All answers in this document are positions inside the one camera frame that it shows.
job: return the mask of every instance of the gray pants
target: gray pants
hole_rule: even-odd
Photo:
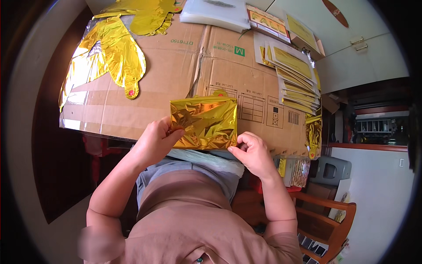
[[[146,168],[145,171],[139,174],[139,177],[136,180],[136,199],[138,201],[138,209],[141,206],[142,193],[145,190],[145,187],[147,187],[151,181],[167,172],[179,171],[184,169],[192,169],[207,175],[221,187],[224,196],[226,196],[226,198],[230,202],[232,201],[236,193],[237,185],[239,183],[239,177],[237,175],[229,172],[211,171],[209,169],[205,169],[188,161],[175,161],[165,158],[159,163],[149,166],[148,168]]]

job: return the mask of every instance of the cabinet handle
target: cabinet handle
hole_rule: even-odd
[[[360,51],[362,49],[366,49],[366,48],[368,48],[368,44],[366,44],[366,46],[365,47],[362,47],[362,48],[358,48],[358,49],[355,48],[355,50],[358,52],[358,51]]]
[[[363,37],[360,37],[360,40],[355,41],[355,42],[350,42],[350,44],[355,45],[355,44],[362,42],[362,41],[363,41]]]

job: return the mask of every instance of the left hand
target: left hand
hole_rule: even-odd
[[[148,124],[131,150],[134,157],[139,159],[139,164],[148,167],[160,162],[185,134],[183,129],[179,129],[168,135],[169,128],[170,117],[164,117]]]

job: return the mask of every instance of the deflated foil balloon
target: deflated foil balloon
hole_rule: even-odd
[[[174,148],[213,150],[236,146],[235,98],[206,96],[174,100],[170,101],[170,110],[170,130],[183,128],[186,131]]]
[[[172,13],[182,11],[175,6],[174,0],[120,0],[103,9],[95,18],[135,15],[130,24],[130,31],[136,35],[167,34],[171,25]]]
[[[309,150],[309,158],[314,159],[317,149],[320,148],[322,133],[322,110],[316,111],[316,116],[306,113],[306,146]]]
[[[60,112],[72,88],[110,72],[128,99],[139,93],[146,70],[145,56],[118,16],[97,22],[82,39],[69,64],[59,95]]]

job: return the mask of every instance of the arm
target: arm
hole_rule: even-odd
[[[135,146],[95,189],[87,210],[87,226],[121,232],[119,217],[139,174],[161,161],[184,134],[177,130],[167,136],[169,125],[169,117],[148,124]]]
[[[238,137],[239,147],[229,147],[229,151],[262,182],[265,214],[270,221],[264,237],[282,232],[297,232],[296,210],[283,180],[280,177],[265,142],[251,132]]]

